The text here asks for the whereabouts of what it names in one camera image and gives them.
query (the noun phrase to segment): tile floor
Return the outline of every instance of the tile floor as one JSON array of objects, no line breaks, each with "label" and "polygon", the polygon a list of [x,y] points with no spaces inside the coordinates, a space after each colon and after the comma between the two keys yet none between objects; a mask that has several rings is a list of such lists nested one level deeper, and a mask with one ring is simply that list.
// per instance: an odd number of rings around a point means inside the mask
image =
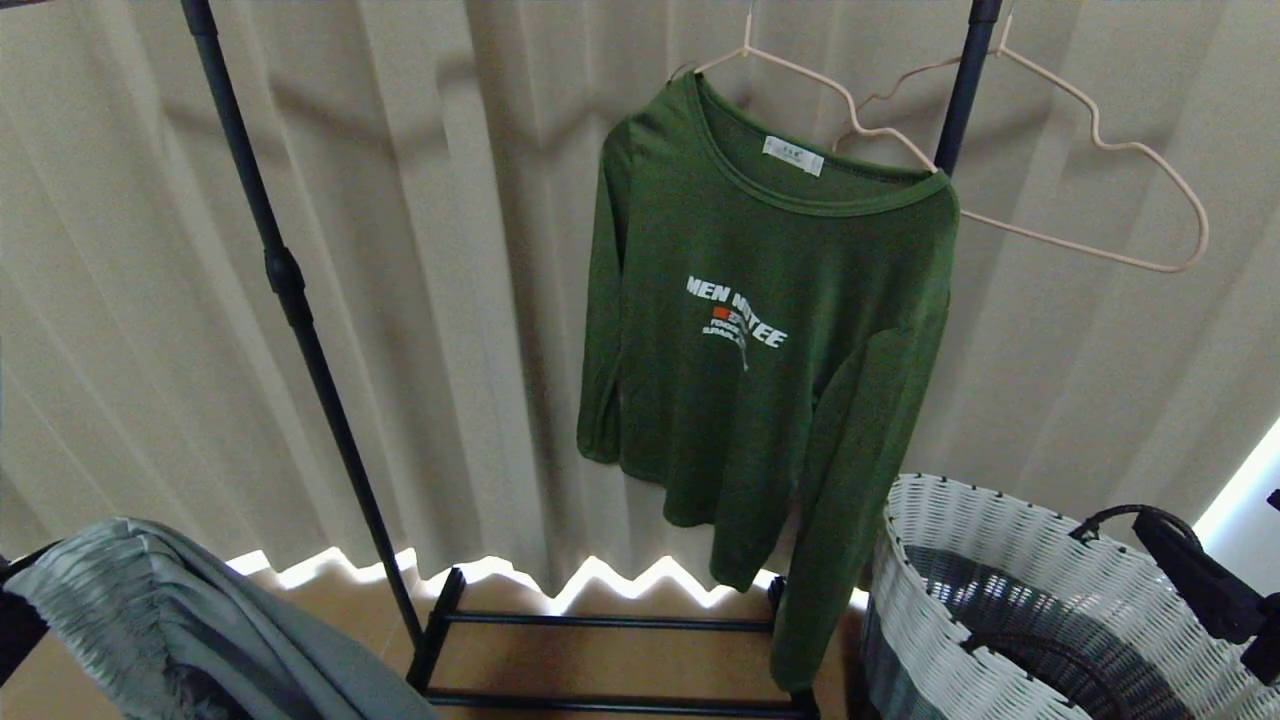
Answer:
[{"label": "tile floor", "polygon": [[[288,591],[279,587],[270,571],[255,575],[255,580],[360,641],[398,673],[408,669],[412,650],[385,582],[357,584],[338,568],[324,569],[311,582]],[[593,583],[570,612],[746,619],[763,619],[769,614],[768,600],[759,589],[731,596],[707,610],[672,580],[660,582],[637,600],[620,597],[608,585]],[[462,606],[529,611],[539,607],[539,601],[534,591],[506,578],[490,577],[467,587]],[[415,597],[422,618],[433,602],[429,597]],[[842,669],[851,666],[844,659],[856,652],[858,620],[854,612],[845,619],[814,684],[824,719],[849,717]],[[449,632],[431,684],[520,693],[785,700],[769,682],[768,656],[769,638],[748,633],[468,624],[456,625]],[[442,716],[449,720],[605,717],[467,708],[442,708]],[[119,712],[51,635],[0,689],[3,720],[87,717],[116,719]]]}]

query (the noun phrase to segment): shirt tag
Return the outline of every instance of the shirt tag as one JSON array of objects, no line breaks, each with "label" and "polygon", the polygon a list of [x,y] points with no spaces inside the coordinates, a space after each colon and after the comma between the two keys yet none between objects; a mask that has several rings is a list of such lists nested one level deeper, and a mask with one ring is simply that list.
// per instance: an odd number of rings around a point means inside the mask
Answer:
[{"label": "shirt tag", "polygon": [[804,147],[792,145],[772,135],[764,138],[764,154],[773,155],[783,163],[795,165],[813,177],[822,174],[823,156]]}]

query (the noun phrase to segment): woven basket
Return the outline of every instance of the woven basket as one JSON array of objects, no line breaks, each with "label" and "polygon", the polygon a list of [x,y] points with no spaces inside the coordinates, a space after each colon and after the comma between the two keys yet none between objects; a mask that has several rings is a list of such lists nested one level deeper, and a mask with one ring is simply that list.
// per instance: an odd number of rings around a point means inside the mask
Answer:
[{"label": "woven basket", "polygon": [[[900,477],[884,523],[863,661],[886,719],[1280,717],[1243,647],[1210,638],[1146,553],[932,475]],[[1076,661],[1029,642],[964,650],[975,633],[1033,635]]]}]

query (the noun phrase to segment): gray cloth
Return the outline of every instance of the gray cloth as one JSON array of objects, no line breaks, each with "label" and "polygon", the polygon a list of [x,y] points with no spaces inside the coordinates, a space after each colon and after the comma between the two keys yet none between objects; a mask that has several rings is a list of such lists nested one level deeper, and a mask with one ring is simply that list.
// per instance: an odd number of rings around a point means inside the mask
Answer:
[{"label": "gray cloth", "polygon": [[4,589],[129,719],[436,717],[358,643],[164,525],[93,525]]}]

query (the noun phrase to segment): light under curtain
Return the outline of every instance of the light under curtain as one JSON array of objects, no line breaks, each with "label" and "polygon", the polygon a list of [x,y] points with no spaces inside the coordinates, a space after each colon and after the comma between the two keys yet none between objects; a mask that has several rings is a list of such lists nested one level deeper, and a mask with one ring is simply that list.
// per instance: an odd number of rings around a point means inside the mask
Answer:
[{"label": "light under curtain", "polygon": [[[604,132],[737,46],[746,3],[214,10],[397,547],[424,577],[500,556],[548,592],[590,555],[628,577],[672,555],[709,582],[709,530],[667,525],[660,491],[581,459],[573,428]],[[865,96],[956,54],[968,10],[760,1],[755,45]],[[1280,416],[1280,96],[1257,87],[1280,6],[1018,13],[1014,44],[1100,102],[1105,137],[1196,187],[1213,245],[1165,277],[963,223],[904,469],[1194,521]],[[330,546],[374,562],[180,8],[0,20],[0,552],[123,514],[278,569]],[[780,129],[844,133],[817,83],[746,61],[708,77]],[[931,151],[951,77],[913,78],[864,123]],[[1092,150],[1076,102],[996,60],[955,182],[968,209],[1130,255],[1176,261],[1194,238],[1153,167]]]}]

